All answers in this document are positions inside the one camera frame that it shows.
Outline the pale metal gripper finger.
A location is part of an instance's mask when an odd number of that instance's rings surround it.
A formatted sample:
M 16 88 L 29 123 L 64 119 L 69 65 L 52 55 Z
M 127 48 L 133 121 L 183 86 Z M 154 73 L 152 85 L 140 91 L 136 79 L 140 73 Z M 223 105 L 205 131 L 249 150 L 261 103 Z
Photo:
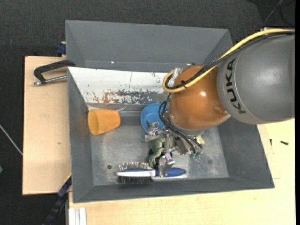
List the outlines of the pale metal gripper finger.
M 158 142 L 164 142 L 164 137 L 162 136 L 162 131 L 159 130 L 159 122 L 155 121 L 150 123 L 149 120 L 146 120 L 146 124 L 148 126 L 146 130 L 146 135 L 144 136 L 145 142 L 152 142 L 152 141 L 158 141 Z
M 164 177 L 167 174 L 167 171 L 175 164 L 172 156 L 170 154 L 165 154 L 159 159 L 158 163 L 158 175 Z

